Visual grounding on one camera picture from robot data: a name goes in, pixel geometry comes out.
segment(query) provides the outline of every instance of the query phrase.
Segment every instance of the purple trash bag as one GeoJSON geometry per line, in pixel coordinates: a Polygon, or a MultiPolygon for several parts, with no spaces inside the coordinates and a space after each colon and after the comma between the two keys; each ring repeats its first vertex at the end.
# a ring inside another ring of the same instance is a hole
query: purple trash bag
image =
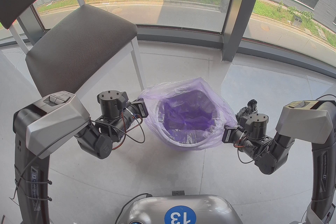
{"type": "Polygon", "coordinates": [[[221,143],[224,125],[237,126],[229,104],[203,78],[161,83],[143,90],[149,129],[180,150],[203,150],[221,143]]]}

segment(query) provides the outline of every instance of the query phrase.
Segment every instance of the floor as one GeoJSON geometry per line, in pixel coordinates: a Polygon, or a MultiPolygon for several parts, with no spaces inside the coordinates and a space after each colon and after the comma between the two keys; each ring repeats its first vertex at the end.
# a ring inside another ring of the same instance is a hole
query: floor
{"type": "MultiPolygon", "coordinates": [[[[189,45],[140,42],[147,84],[203,77],[235,112],[250,99],[260,113],[269,115],[267,134],[284,105],[294,100],[315,99],[336,82],[329,77],[266,59],[236,55],[233,63],[221,62],[221,52],[189,45]]],[[[129,99],[141,92],[131,56],[111,70],[82,99],[92,118],[100,116],[96,95],[108,89],[126,91],[129,99]]],[[[12,197],[14,184],[15,111],[40,98],[16,47],[0,51],[0,215],[4,224],[19,224],[19,207],[12,197]]],[[[245,224],[288,224],[300,221],[312,194],[312,153],[308,142],[296,140],[288,161],[266,176],[251,164],[242,164],[231,144],[203,151],[174,151],[147,126],[146,142],[127,139],[107,159],[82,151],[70,139],[51,156],[49,179],[50,218],[53,223],[114,223],[123,204],[139,193],[171,195],[215,194],[227,199],[245,224]]],[[[141,138],[135,129],[133,136],[141,138]]],[[[334,217],[330,223],[336,223],[334,217]]]]}

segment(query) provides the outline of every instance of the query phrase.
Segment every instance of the barcode label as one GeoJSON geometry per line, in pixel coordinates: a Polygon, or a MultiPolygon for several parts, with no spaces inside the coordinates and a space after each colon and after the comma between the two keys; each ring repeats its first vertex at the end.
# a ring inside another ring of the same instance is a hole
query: barcode label
{"type": "Polygon", "coordinates": [[[139,104],[139,109],[140,109],[141,115],[142,115],[143,117],[145,117],[146,114],[145,114],[145,111],[144,111],[144,109],[143,109],[143,107],[142,107],[142,104],[139,104]]]}
{"type": "Polygon", "coordinates": [[[230,134],[231,134],[231,130],[228,130],[228,131],[227,131],[226,138],[225,138],[225,142],[228,142],[228,141],[229,141],[229,139],[230,139],[230,134]]]}

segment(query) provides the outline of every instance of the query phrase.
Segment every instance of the manhole cover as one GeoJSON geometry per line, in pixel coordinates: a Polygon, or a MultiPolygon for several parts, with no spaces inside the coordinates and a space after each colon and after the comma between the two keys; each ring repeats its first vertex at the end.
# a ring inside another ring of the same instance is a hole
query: manhole cover
{"type": "Polygon", "coordinates": [[[314,49],[317,49],[317,46],[316,46],[313,42],[310,42],[310,45],[311,45],[314,49]]]}
{"type": "Polygon", "coordinates": [[[115,8],[114,10],[112,10],[112,13],[113,14],[118,14],[122,11],[123,9],[122,8],[115,8]]]}
{"type": "Polygon", "coordinates": [[[266,25],[266,24],[264,24],[264,23],[260,24],[260,26],[261,26],[261,28],[262,28],[263,30],[265,30],[265,31],[269,31],[269,30],[270,30],[270,28],[268,27],[268,25],[266,25]]]}

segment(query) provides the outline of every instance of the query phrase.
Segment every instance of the brown chair cushion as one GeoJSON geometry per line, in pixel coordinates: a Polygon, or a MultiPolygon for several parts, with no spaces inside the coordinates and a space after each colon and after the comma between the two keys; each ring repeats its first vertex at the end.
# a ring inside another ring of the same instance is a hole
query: brown chair cushion
{"type": "Polygon", "coordinates": [[[26,63],[41,96],[75,93],[103,64],[137,35],[137,26],[117,15],[83,5],[46,33],[26,63]]]}

